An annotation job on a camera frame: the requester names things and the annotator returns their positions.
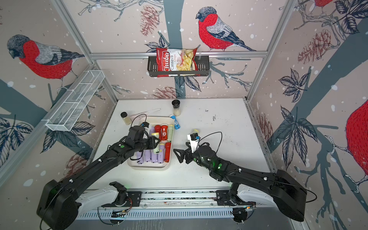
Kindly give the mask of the long red flashlight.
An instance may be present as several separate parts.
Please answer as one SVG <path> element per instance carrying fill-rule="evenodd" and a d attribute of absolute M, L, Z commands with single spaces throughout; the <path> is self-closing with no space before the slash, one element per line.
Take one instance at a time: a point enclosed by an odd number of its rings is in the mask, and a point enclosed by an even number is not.
<path fill-rule="evenodd" d="M 161 137 L 161 134 L 162 134 L 162 132 L 161 132 L 161 125 L 156 125 L 155 127 L 154 127 L 154 129 L 155 129 L 155 132 L 157 132 L 158 134 L 159 134 L 159 138 Z"/>

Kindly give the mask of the red flashlight back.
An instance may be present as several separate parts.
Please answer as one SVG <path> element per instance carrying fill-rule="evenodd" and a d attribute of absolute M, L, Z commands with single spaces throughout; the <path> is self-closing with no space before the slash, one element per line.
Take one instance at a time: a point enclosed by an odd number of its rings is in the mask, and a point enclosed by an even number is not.
<path fill-rule="evenodd" d="M 167 142 L 165 143 L 164 162 L 168 163 L 170 161 L 170 154 L 171 154 L 171 142 Z"/>

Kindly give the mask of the short red flashlight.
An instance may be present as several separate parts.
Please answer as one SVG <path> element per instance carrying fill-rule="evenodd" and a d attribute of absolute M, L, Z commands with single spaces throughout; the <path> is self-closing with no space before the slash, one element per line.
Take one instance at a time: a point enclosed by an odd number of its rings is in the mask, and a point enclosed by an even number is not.
<path fill-rule="evenodd" d="M 166 124 L 161 125 L 161 141 L 167 141 L 167 129 L 168 126 Z"/>

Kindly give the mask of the blue flashlight back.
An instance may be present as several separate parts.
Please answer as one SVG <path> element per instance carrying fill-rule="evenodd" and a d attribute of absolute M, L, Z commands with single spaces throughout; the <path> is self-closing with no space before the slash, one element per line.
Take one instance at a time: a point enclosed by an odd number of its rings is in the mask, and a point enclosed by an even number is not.
<path fill-rule="evenodd" d="M 179 125 L 179 123 L 178 123 L 178 121 L 176 119 L 176 116 L 175 115 L 170 115 L 170 118 L 174 120 L 174 128 L 176 130 L 180 129 L 180 125 Z"/>

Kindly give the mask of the cream plastic storage tray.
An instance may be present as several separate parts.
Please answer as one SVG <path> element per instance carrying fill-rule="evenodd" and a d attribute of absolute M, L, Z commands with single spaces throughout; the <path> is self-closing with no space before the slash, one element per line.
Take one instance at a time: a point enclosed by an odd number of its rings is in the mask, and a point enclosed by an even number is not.
<path fill-rule="evenodd" d="M 169 125 L 174 125 L 174 120 L 171 119 L 170 117 L 143 117 L 139 120 L 139 125 L 141 125 L 141 123 L 143 122 L 148 122 L 150 124 L 149 128 L 146 129 L 146 131 L 149 134 L 150 128 L 151 126 L 156 126 L 156 125 L 163 125 L 166 124 L 167 126 Z M 137 164 L 137 152 L 134 153 L 133 157 L 128 159 L 127 163 L 128 165 L 136 170 L 164 170 L 169 166 L 169 163 L 146 163 L 144 162 L 143 164 Z"/>

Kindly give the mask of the green flashlight front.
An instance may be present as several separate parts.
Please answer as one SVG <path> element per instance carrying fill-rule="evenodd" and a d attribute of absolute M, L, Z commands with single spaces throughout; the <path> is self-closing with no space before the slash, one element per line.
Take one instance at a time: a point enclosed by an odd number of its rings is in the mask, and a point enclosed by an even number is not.
<path fill-rule="evenodd" d="M 153 137 L 153 147 L 154 147 L 152 150 L 152 153 L 158 154 L 160 152 L 159 143 L 161 142 L 160 133 L 154 132 L 154 133 L 151 133 L 151 136 Z"/>

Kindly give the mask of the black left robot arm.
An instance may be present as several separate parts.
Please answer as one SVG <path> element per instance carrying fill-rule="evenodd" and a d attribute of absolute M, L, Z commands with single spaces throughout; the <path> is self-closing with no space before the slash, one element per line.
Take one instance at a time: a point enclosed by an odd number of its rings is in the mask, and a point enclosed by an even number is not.
<path fill-rule="evenodd" d="M 157 137 L 149 136 L 144 127 L 131 127 L 127 136 L 82 170 L 59 182 L 48 182 L 43 188 L 37 215 L 53 230 L 68 228 L 79 214 L 82 203 L 78 198 L 87 188 L 136 152 L 153 150 L 159 142 Z"/>

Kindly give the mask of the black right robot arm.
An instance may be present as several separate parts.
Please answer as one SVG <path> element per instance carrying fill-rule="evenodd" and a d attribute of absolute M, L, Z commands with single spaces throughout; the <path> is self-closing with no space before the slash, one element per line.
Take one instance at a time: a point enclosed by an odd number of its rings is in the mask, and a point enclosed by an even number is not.
<path fill-rule="evenodd" d="M 284 170 L 274 172 L 259 172 L 240 167 L 234 163 L 219 158 L 206 142 L 192 152 L 189 143 L 187 149 L 173 149 L 179 163 L 206 168 L 210 177 L 221 182 L 232 183 L 229 191 L 230 203 L 238 205 L 237 195 L 239 185 L 245 185 L 262 191 L 273 198 L 279 211 L 292 220 L 303 222 L 307 199 L 307 189 L 303 188 L 291 175 Z"/>

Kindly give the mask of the small spice jar black lid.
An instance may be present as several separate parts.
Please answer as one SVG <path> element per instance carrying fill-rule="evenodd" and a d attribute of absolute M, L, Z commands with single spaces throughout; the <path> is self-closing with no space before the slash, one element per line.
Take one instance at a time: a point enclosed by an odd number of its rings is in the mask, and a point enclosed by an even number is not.
<path fill-rule="evenodd" d="M 131 120 L 131 118 L 128 116 L 127 112 L 122 112 L 122 113 L 120 114 L 120 116 L 121 116 L 121 118 L 123 119 L 123 121 L 124 121 L 124 123 L 125 123 L 126 125 L 131 125 L 132 120 Z"/>

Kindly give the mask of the large spice jar black lid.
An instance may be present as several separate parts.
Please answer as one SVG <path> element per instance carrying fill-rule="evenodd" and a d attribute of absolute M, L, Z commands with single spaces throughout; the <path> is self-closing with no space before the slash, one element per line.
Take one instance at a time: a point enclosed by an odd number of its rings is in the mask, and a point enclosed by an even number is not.
<path fill-rule="evenodd" d="M 172 101 L 172 106 L 173 106 L 173 114 L 178 117 L 181 115 L 181 110 L 180 110 L 180 101 L 179 100 L 173 100 Z"/>

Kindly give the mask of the red cassava chips bag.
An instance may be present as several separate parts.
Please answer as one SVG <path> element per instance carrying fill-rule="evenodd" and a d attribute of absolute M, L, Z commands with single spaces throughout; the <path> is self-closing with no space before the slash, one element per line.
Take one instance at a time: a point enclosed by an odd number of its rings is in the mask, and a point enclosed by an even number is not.
<path fill-rule="evenodd" d="M 156 48 L 158 72 L 197 71 L 195 49 Z"/>

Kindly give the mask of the pink handled metal tongs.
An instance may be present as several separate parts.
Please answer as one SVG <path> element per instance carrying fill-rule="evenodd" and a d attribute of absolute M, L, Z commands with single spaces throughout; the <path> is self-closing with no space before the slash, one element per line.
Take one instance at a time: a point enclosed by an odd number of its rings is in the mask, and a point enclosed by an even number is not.
<path fill-rule="evenodd" d="M 156 109 L 152 109 L 152 110 L 148 110 L 148 111 L 145 111 L 145 112 L 141 112 L 141 113 L 137 113 L 137 114 L 133 114 L 133 115 L 130 115 L 129 117 L 131 118 L 131 120 L 135 119 L 136 117 L 139 117 L 139 116 L 144 116 L 144 115 L 150 115 L 150 114 L 153 114 L 155 112 L 158 112 L 160 111 L 161 109 L 160 108 L 156 108 Z"/>

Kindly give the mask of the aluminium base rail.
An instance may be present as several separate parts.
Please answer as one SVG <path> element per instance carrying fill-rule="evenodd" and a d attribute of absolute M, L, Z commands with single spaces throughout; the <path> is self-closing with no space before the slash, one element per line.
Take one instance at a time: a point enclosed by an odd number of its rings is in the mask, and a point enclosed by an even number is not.
<path fill-rule="evenodd" d="M 219 195 L 211 190 L 142 191 L 131 209 L 128 207 L 98 207 L 80 215 L 76 220 L 101 220 L 119 224 L 125 220 L 159 219 L 216 219 L 233 218 L 235 214 L 248 214 L 255 203 L 240 206 L 219 205 Z"/>

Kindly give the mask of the black wall basket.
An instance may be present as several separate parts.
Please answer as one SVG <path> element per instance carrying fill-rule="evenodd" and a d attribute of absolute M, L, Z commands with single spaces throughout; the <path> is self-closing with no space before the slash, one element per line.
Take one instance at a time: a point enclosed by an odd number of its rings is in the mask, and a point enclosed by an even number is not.
<path fill-rule="evenodd" d="M 187 62 L 179 62 L 179 57 L 149 57 L 147 71 L 150 77 L 199 77 L 210 72 L 208 56 L 194 56 Z"/>

